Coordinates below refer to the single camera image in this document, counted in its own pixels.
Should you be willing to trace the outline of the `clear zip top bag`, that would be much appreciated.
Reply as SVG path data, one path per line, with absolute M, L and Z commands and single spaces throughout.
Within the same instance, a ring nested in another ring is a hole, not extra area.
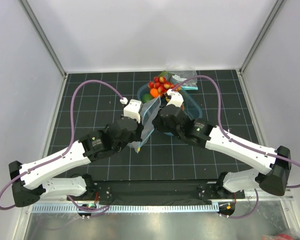
M 141 103 L 139 114 L 140 114 L 141 123 L 143 125 L 143 130 L 141 132 L 141 137 L 140 137 L 141 140 L 129 143 L 128 146 L 130 148 L 133 148 L 136 153 L 139 153 L 142 146 L 148 141 L 149 137 L 155 130 L 155 127 L 153 125 L 153 120 L 156 118 L 159 112 L 161 99 L 159 97 L 156 97 L 146 103 L 142 103 L 139 100 L 132 99 L 132 102 Z

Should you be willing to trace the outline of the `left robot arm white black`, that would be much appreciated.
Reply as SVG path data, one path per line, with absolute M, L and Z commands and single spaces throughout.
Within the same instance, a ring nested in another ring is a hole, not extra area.
M 15 206 L 26 207 L 40 199 L 59 196 L 91 200 L 98 189 L 90 175 L 72 178 L 56 176 L 119 153 L 128 144 L 139 141 L 143 129 L 141 117 L 121 116 L 104 129 L 93 131 L 75 141 L 66 153 L 59 151 L 31 163 L 10 163 L 10 176 L 20 176 L 12 184 Z

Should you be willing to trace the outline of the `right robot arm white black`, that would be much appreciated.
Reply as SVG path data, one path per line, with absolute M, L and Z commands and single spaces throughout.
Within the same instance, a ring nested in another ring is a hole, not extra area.
M 222 172 L 214 187 L 220 198 L 256 188 L 274 196 L 285 194 L 291 164 L 282 158 L 290 156 L 288 148 L 274 149 L 247 141 L 203 118 L 191 119 L 181 107 L 173 104 L 160 109 L 152 124 L 156 130 L 171 133 L 190 146 L 222 153 L 251 167 L 250 170 Z

